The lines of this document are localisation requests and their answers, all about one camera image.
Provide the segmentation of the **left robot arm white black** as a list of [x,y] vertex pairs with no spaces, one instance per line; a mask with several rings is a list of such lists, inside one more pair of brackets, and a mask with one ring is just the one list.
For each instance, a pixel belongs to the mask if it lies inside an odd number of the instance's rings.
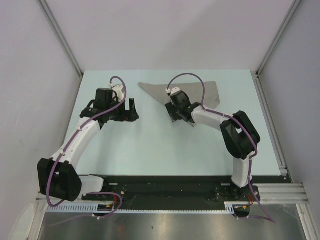
[[91,193],[100,200],[110,196],[111,188],[104,184],[102,177],[79,176],[76,167],[91,140],[105,124],[109,121],[135,122],[139,119],[133,98],[129,99],[129,109],[126,109],[126,96],[123,84],[96,90],[95,99],[80,113],[69,139],[50,158],[42,158],[38,162],[38,181],[42,195],[69,202]]

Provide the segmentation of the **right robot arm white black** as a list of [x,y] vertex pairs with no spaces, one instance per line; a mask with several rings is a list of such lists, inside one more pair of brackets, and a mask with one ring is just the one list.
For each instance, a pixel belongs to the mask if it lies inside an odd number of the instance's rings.
[[238,111],[233,115],[206,108],[199,102],[191,103],[188,95],[178,87],[167,89],[170,101],[165,105],[173,122],[184,121],[205,125],[222,133],[226,149],[233,157],[230,195],[242,201],[252,189],[252,158],[258,154],[261,137],[247,114]]

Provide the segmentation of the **grey cloth napkin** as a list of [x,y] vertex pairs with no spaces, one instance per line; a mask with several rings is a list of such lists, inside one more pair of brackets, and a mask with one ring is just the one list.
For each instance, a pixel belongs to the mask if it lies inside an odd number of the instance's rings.
[[[168,104],[171,100],[166,93],[166,84],[149,84],[139,82],[138,86],[144,90],[147,94],[153,97],[162,105]],[[221,103],[217,83],[215,81],[209,81],[204,83],[205,86],[205,98],[204,105],[210,109],[215,109]],[[180,88],[184,91],[190,99],[190,103],[201,103],[203,96],[203,87],[200,82],[194,83],[172,83],[170,89]]]

